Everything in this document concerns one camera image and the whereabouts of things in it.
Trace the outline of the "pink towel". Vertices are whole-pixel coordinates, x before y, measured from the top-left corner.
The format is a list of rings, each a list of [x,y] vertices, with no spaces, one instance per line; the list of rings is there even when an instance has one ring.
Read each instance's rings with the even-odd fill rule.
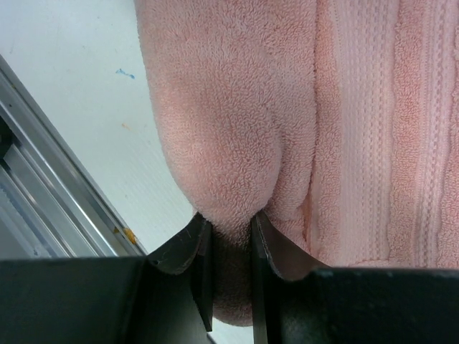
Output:
[[[458,267],[456,1],[137,1],[156,127],[252,323],[250,220],[331,266]]]

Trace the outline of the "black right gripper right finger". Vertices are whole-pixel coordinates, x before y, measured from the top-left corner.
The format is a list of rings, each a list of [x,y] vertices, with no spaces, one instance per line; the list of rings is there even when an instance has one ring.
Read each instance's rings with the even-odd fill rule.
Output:
[[[328,267],[251,221],[256,343],[456,343],[454,269]]]

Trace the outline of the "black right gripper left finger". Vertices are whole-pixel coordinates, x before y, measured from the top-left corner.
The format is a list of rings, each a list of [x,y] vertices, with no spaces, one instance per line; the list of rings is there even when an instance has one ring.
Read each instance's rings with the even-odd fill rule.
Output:
[[[196,215],[146,256],[1,263],[3,343],[205,343],[212,225]]]

